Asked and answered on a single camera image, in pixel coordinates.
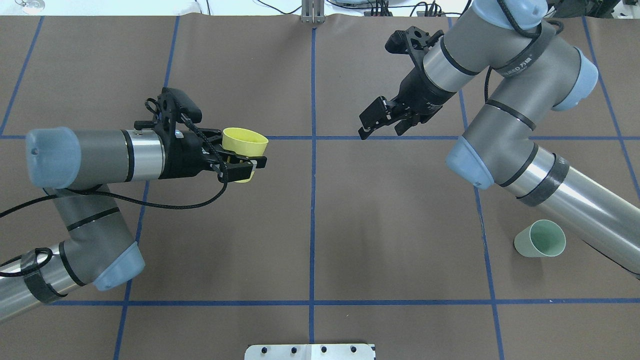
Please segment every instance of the black cable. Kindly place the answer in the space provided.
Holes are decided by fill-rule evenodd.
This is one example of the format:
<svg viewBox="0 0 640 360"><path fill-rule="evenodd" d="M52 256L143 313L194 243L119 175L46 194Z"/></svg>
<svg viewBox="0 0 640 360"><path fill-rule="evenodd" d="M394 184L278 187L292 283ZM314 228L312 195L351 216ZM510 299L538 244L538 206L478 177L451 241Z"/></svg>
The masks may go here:
<svg viewBox="0 0 640 360"><path fill-rule="evenodd" d="M516 19L514 19L513 15L511 14L511 11L509 11L509 8L507 7L507 4L504 3L504 0L497 0L497 1L498 1L498 5L500 5L500 9L502 9L502 12L504 13L504 16L507 17L509 24L511 24L511 27L518 34L526 38L537 38L539 36L539 34L528 33L524 31L524 29L522 29L520 25L518 25L518 22L516 21Z"/></svg>
<svg viewBox="0 0 640 360"><path fill-rule="evenodd" d="M413 9L411 10L411 14L409 14L409 17L413 16L413 12L420 5L424 5L424 12L425 13L427 12L429 4L425 3L424 1L421 1L421 2L419 2L419 3L417 3L416 5L413 6Z"/></svg>
<svg viewBox="0 0 640 360"><path fill-rule="evenodd" d="M27 266L24 270L18 271L18 272L0 272L0 276L2 277L20 277L20 276L25 276L28 275L32 272L36 272L39 269L41 269L43 266L45 266L50 260L51 258L53 258L53 251L51 251L50 248L48 247L37 247L35 250L35 254L36 254L36 264L35 265L29 265ZM38 262L38 255L39 254L47 254L47 257L41 262L41 263L37 263ZM22 255L18 255L13 259L9 259L8 261L5 261L4 263L0 264L0 268L5 266L5 265L9 265L10 263L13 263L14 261L18 261L22 259Z"/></svg>
<svg viewBox="0 0 640 360"><path fill-rule="evenodd" d="M57 195L48 195L48 196L43 196L43 197L39 197L37 199L33 199L33 200L29 200L27 202L24 202L18 206L14 206L9 210L5 210L3 212L0 213L0 218L3 218L7 215L9 215L10 213L14 213L20 209L26 208L27 206L31 206L33 204L38 204L39 202L43 202L43 201L47 201L47 200L51 200L51 199L55 199L57 198Z"/></svg>
<svg viewBox="0 0 640 360"><path fill-rule="evenodd" d="M486 70L486 77L484 78L484 102L489 99L489 78L491 77L492 70L490 66Z"/></svg>
<svg viewBox="0 0 640 360"><path fill-rule="evenodd" d="M564 30L564 24L561 21L558 20L549 20L547 21L549 24L551 25L555 25L558 27L558 30L556 30L556 35L560 34L561 32L563 32Z"/></svg>
<svg viewBox="0 0 640 360"><path fill-rule="evenodd" d="M429 11L426 14L427 16L435 16L436 12L438 11L438 7L440 7L440 5L436 4L435 1L433 1L431 3L431 6L429 7Z"/></svg>
<svg viewBox="0 0 640 360"><path fill-rule="evenodd" d="M280 9L278 9L278 8L274 7L274 6L271 6L271 5L269 5L269 4L267 4L267 3L265 3L265 2L263 2L263 1L261 1L261 0L256 0L256 1L257 1L257 2L259 2L260 4L263 4L264 6L268 6L268 7L272 8L272 9L274 9L274 10L276 10L276 11L278 11L278 12L280 12L281 14L284 14L284 15L290 15L290 14L292 14L292 13L297 12L298 10L300 10L300 8L302 8L302 6L299 6L299 7L297 7L295 10L293 10L293 11L291 11L291 12L288 12L288 13L287 13L287 12L283 12L282 10L280 10Z"/></svg>
<svg viewBox="0 0 640 360"><path fill-rule="evenodd" d="M333 1L330 0L324 0L327 3L330 3L333 6L336 6L338 8L343 8L343 9L348 9L348 10L362 10L362 8L355 8L352 6L342 6L339 4L334 3ZM398 8L413 8L415 5L398 5L398 6L386 6L386 8L388 9L398 9ZM441 15L447 15L447 14L458 14L461 15L461 13L441 13Z"/></svg>
<svg viewBox="0 0 640 360"><path fill-rule="evenodd" d="M467 1L467 5L465 5L465 9L464 9L464 10L462 10L462 13L465 13L467 10L469 10L469 6L471 6L471 1L472 1L472 0L468 0L468 1Z"/></svg>
<svg viewBox="0 0 640 360"><path fill-rule="evenodd" d="M157 106L157 102L155 100L147 99L147 101L148 102L150 101ZM156 204L155 202L148 202L148 201L133 199L131 197L126 197L126 196L119 195L116 193L111 193L111 192L99 192L99 191L95 191L95 189L89 189L89 190L67 189L67 190L69 190L72 193L76 193L78 195L108 196L114 199L124 200L128 202L132 202L134 204L148 206L150 208L160 208L160 209L170 209L170 210L187 210L187 209L201 208L203 206L209 205L210 203L218 200L218 198L221 197L222 194L227 189L227 185L229 182L229 178L227 174L227 164L222 160L222 157L220 156L220 154L218 154L217 150L213 147L213 144L209 141L208 137L202 133L200 128L195 126L195 124L191 121L191 119L189 119L188 117L183 117L182 121L189 130L193 131L200 139L204 141L205 147L207 148L207 151L209 152L209 154L212 154L216 158L216 160L218 160L218 163L220 163L220 171L222 172L222 189L220 189L220 191L211 199L198 204L194 204L194 205L167 205L167 204Z"/></svg>
<svg viewBox="0 0 640 360"><path fill-rule="evenodd" d="M200 3L196 0L196 4L198 4L198 9L200 9L200 13L202 13L202 8L200 7Z"/></svg>

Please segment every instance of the black velcro strap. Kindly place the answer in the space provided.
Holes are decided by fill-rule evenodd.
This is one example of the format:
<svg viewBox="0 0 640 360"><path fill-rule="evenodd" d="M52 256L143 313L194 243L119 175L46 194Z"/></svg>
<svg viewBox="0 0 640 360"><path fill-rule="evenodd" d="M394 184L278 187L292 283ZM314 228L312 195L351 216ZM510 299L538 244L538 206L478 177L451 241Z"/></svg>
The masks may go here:
<svg viewBox="0 0 640 360"><path fill-rule="evenodd" d="M76 273L74 272L73 269L71 269L71 265L69 264L69 260L67 259L67 253L65 252L65 242L61 242L58 245L58 250L60 251L60 259L62 260L62 265L65 267L65 270L67 271L67 273L69 274L69 276L71 277L71 279L78 285L80 286L84 286L86 285L85 283L83 283L80 278L76 275Z"/></svg>
<svg viewBox="0 0 640 360"><path fill-rule="evenodd" d="M536 129L536 123L535 122L531 121L531 119L526 117L526 115L524 115L523 113L519 112L518 110L510 107L509 105L502 104L501 102L493 100L493 99L488 99L486 101L486 104L487 105L491 105L494 108L498 108L498 109L508 113L512 117L520 120L523 124L528 126L529 129L531 129L531 131L534 131Z"/></svg>
<svg viewBox="0 0 640 360"><path fill-rule="evenodd" d="M540 28L540 35L531 40L523 51L520 51L513 59L509 60L507 65L494 69L498 74L505 78L516 76L527 70L545 52L547 46L556 35L556 28L544 20L538 27Z"/></svg>
<svg viewBox="0 0 640 360"><path fill-rule="evenodd" d="M90 216L88 218L84 218L84 219L82 219L82 220L80 220L78 222L74 222L73 224L68 225L67 226L67 231L71 231L73 229L77 229L78 227L81 227L82 225L89 224L92 221L96 221L96 220L98 220L100 218L104 218L107 215L111 215L111 214L117 213L119 211L120 211L120 209L118 209L118 207L116 206L115 208L111 208L111 209L105 210L105 211L103 211L101 213L97 213L97 214L92 215L92 216Z"/></svg>
<svg viewBox="0 0 640 360"><path fill-rule="evenodd" d="M466 74L466 75L471 75L471 76L476 76L476 75L480 74L479 72L475 72L475 71L471 71L471 70L466 69L464 66L460 65L451 56L451 54L449 54L449 50L447 50L447 47L444 46L444 37L440 38L440 49L442 50L442 54L444 55L444 57L447 58L447 60L449 60L449 63L451 65L453 65L453 67L456 68L461 73Z"/></svg>
<svg viewBox="0 0 640 360"><path fill-rule="evenodd" d="M22 271L29 271L38 266L38 255L35 250L31 250L28 253L22 255L20 261L20 269ZM34 298L44 304L50 304L61 297L67 296L67 294L59 294L51 284L47 284L42 277L40 269L36 269L22 277L24 284L27 286Z"/></svg>
<svg viewBox="0 0 640 360"><path fill-rule="evenodd" d="M554 154L556 159L547 176L527 195L517 197L527 206L538 206L556 192L569 173L569 162Z"/></svg>
<svg viewBox="0 0 640 360"><path fill-rule="evenodd" d="M529 157L527 158L527 161L525 161L525 163L522 165L522 167L520 167L518 172L516 172L515 174L513 174L513 176L511 176L511 179L509 179L509 180L505 181L504 183L500 184L501 187L505 188L505 187L513 184L514 181L516 181L522 174L524 174L525 171L527 171L527 168L529 167L529 165L531 165L531 163L533 162L533 159L535 159L536 155L538 154L538 148L539 148L538 144L533 143L533 150L529 154Z"/></svg>

